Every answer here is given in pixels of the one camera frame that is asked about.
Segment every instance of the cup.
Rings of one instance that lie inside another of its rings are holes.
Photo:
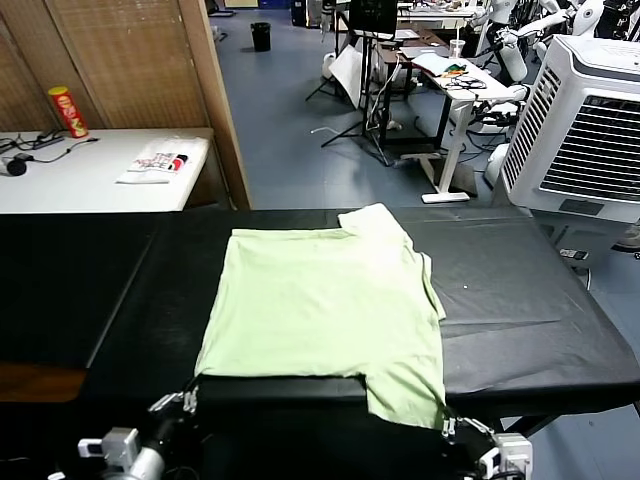
[[[464,40],[453,39],[449,43],[449,58],[461,58],[462,48],[466,42]]]

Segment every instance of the black trash can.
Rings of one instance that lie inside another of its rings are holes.
[[[258,22],[251,24],[253,36],[253,48],[256,52],[268,52],[271,50],[271,24]]]

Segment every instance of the air cooler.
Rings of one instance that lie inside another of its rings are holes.
[[[640,44],[555,36],[496,196],[529,208],[589,266],[640,217]]]

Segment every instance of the black table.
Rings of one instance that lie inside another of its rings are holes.
[[[333,228],[337,213],[202,208],[163,215],[79,401],[148,406],[191,377],[231,229]],[[516,426],[530,434],[544,418],[640,398],[640,367],[629,345],[532,218],[515,208],[393,213],[416,250],[433,259],[433,284],[447,312],[450,405],[480,418],[531,417]],[[200,390],[201,404],[218,409],[303,400],[366,410],[361,379],[209,377]]]
[[[0,216],[0,361],[89,366],[159,221]]]

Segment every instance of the light green t-shirt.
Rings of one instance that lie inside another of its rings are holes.
[[[195,373],[363,374],[371,413],[440,428],[431,260],[381,204],[328,230],[234,230]]]

